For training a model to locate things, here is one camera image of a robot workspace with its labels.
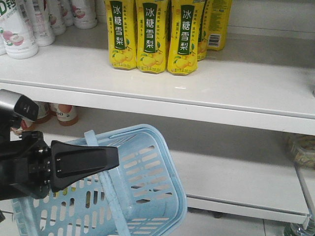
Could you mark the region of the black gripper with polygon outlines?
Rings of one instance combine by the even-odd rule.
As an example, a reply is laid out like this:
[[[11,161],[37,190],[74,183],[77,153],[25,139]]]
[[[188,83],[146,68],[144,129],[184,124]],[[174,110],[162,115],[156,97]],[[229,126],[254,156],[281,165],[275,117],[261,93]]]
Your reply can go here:
[[[17,141],[0,142],[0,199],[45,198],[50,186],[58,192],[74,182],[119,166],[116,147],[85,147],[51,142],[39,131],[23,132]]]

